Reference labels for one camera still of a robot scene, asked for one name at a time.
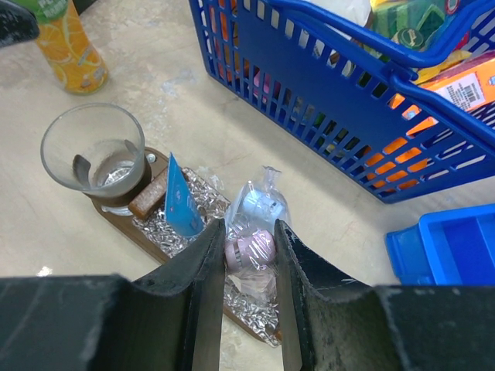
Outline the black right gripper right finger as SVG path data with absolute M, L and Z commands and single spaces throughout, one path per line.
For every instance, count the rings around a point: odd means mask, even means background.
M 287 370 L 492 370 L 490 286 L 370 286 L 275 223 Z

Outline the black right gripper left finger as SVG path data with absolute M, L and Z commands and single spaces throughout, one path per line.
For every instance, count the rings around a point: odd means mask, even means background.
M 216 370 L 223 220 L 136 281 L 120 275 L 1 281 L 3 370 Z

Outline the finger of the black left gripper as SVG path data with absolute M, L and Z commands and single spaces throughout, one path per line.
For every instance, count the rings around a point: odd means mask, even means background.
M 35 15 L 15 3 L 0 4 L 0 47 L 33 41 L 40 31 Z

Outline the pink toothbrush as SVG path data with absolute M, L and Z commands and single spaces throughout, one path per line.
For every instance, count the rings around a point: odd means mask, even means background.
M 267 230 L 256 230 L 249 236 L 228 240 L 224 248 L 227 273 L 240 293 L 261 303 L 275 300 L 275 241 Z

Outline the blue toothpaste tube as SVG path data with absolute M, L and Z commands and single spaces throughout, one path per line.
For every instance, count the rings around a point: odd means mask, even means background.
M 166 222 L 181 237 L 194 237 L 204 228 L 196 201 L 173 153 L 169 156 L 165 213 Z

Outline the white toothbrush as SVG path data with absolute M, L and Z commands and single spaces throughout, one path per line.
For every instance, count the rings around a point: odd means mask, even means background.
M 274 233 L 276 220 L 292 223 L 288 202 L 276 185 L 281 174 L 271 166 L 262 166 L 243 185 L 224 215 L 228 239 L 246 237 L 256 230 Z

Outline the clear plastic cup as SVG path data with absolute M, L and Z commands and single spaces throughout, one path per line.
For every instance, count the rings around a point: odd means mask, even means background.
M 54 181 L 99 198 L 130 192 L 149 166 L 141 125 L 114 104 L 83 104 L 62 113 L 43 135 L 40 155 Z

